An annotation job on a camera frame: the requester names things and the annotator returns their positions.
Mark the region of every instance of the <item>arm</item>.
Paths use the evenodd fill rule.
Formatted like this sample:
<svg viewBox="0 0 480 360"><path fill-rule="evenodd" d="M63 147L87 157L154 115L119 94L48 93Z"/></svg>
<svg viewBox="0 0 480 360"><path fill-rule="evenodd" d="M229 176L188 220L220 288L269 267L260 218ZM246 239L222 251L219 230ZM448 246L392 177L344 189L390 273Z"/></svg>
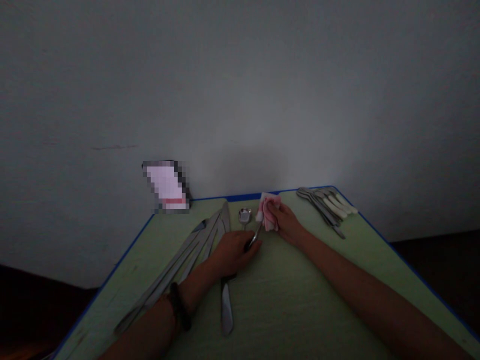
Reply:
<svg viewBox="0 0 480 360"><path fill-rule="evenodd" d="M402 358L470 359L428 317L393 289L362 270L309 233L292 210L269 205L278 233L323 273L358 317Z"/></svg>
<svg viewBox="0 0 480 360"><path fill-rule="evenodd" d="M226 233L213 254L198 265L179 285L181 300L192 315L220 278L243 269L260 249L257 241L244 253L244 245L254 236L253 231ZM175 336L180 332L170 301L162 296L137 322L133 323L118 340L100 357L101 360L158 359L163 356Z"/></svg>

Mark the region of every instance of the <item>pink cloth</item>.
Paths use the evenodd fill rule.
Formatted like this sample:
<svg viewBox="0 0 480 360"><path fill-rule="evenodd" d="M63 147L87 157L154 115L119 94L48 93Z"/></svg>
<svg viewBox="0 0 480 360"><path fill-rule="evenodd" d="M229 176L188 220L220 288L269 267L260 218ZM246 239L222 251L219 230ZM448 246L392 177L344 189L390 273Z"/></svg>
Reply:
<svg viewBox="0 0 480 360"><path fill-rule="evenodd" d="M262 192L260 197L260 205L256 213L255 220L262 222L266 231L279 230L277 218L270 212L267 204L272 203L277 209L282 203L282 198L279 195L274 195L268 192Z"/></svg>

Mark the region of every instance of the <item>white wall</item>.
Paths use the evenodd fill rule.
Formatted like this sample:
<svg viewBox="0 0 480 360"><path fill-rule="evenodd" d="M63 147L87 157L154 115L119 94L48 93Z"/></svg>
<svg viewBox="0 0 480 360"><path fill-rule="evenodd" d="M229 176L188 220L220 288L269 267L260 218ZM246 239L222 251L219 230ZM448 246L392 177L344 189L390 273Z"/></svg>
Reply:
<svg viewBox="0 0 480 360"><path fill-rule="evenodd" d="M474 2L160 2L0 5L0 263L100 285L144 160L196 198L334 184L391 241L480 227Z"/></svg>

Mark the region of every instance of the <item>person's left hand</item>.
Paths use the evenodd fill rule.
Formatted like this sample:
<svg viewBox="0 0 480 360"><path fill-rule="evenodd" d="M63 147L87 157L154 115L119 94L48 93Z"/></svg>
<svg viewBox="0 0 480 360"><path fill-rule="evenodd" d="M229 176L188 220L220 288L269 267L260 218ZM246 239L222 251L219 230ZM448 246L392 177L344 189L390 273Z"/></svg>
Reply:
<svg viewBox="0 0 480 360"><path fill-rule="evenodd" d="M262 241L255 241L247 252L244 252L244 247L254 235L254 231L232 231L222 236L213 254L208 258L219 277L237 273L253 259L259 251Z"/></svg>

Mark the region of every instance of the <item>green tabletop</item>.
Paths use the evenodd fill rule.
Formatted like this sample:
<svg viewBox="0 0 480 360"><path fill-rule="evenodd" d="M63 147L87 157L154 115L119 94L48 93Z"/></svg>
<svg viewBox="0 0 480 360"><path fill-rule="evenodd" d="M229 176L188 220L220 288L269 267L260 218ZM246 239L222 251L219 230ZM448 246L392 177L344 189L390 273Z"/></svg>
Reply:
<svg viewBox="0 0 480 360"><path fill-rule="evenodd" d="M308 231L396 290L480 359L476 337L360 214L349 215L342 223L346 236L342 240L295 191L284 191L280 196ZM152 216L58 348L55 359L100 356L115 341L113 329L117 323L157 278L190 231L224 202L224 198L198 200L189 214ZM258 204L258 199L229 202L231 230L241 230L240 208L256 212ZM253 230L255 226L252 222L247 228ZM260 253L230 283L234 318L231 335L221 334L217 284L200 304L191 330L172 345L168 358L393 357L302 253L274 231L262 232L260 237Z"/></svg>

